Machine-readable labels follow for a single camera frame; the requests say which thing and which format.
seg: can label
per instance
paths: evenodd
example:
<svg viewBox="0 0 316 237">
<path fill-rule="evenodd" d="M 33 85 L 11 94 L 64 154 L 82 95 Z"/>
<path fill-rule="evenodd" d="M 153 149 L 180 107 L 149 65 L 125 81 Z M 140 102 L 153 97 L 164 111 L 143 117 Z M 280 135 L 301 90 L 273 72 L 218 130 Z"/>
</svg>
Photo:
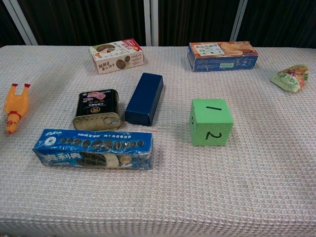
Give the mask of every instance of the can label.
<svg viewBox="0 0 316 237">
<path fill-rule="evenodd" d="M 116 90 L 83 92 L 79 95 L 77 116 L 118 113 L 119 96 Z"/>
</svg>

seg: blue oreo package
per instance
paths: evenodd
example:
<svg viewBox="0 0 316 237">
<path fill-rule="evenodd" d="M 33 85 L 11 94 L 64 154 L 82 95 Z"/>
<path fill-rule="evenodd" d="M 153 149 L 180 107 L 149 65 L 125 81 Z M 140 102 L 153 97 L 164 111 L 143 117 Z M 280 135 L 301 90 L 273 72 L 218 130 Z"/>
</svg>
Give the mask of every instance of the blue oreo package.
<svg viewBox="0 0 316 237">
<path fill-rule="evenodd" d="M 153 135 L 45 129 L 33 151 L 45 166 L 153 168 Z"/>
</svg>

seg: tin can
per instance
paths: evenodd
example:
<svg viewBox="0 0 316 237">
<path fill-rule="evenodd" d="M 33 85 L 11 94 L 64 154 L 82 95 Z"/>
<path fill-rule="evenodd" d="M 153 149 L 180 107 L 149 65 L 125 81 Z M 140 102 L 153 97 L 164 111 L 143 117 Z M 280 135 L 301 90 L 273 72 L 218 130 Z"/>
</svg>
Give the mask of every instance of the tin can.
<svg viewBox="0 0 316 237">
<path fill-rule="evenodd" d="M 119 94 L 106 89 L 79 94 L 73 125 L 77 130 L 112 130 L 120 127 Z"/>
</svg>

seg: blue biscuit box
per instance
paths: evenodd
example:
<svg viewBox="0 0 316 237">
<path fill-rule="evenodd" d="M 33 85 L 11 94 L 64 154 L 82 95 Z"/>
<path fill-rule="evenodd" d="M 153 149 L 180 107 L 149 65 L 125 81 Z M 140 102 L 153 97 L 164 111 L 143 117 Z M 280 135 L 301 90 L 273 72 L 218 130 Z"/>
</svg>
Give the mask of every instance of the blue biscuit box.
<svg viewBox="0 0 316 237">
<path fill-rule="evenodd" d="M 45 129 L 33 151 L 45 166 L 153 168 L 153 135 Z"/>
<path fill-rule="evenodd" d="M 193 72 L 253 69 L 258 52 L 247 41 L 190 43 L 188 60 Z"/>
<path fill-rule="evenodd" d="M 162 76 L 143 73 L 127 105 L 125 120 L 132 124 L 151 126 L 162 88 Z"/>
</svg>

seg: dark curtain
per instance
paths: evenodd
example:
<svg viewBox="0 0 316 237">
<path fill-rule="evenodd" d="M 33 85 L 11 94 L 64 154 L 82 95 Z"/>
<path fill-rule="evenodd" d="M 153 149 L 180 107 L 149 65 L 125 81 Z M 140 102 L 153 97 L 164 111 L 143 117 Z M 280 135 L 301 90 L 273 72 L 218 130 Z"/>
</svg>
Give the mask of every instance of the dark curtain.
<svg viewBox="0 0 316 237">
<path fill-rule="evenodd" d="M 0 47 L 25 44 L 3 1 L 0 1 Z"/>
<path fill-rule="evenodd" d="M 39 45 L 146 45 L 143 0 L 18 0 Z"/>
<path fill-rule="evenodd" d="M 229 41 L 238 0 L 159 0 L 159 45 Z"/>
<path fill-rule="evenodd" d="M 237 40 L 316 48 L 316 0 L 248 0 Z"/>
</svg>

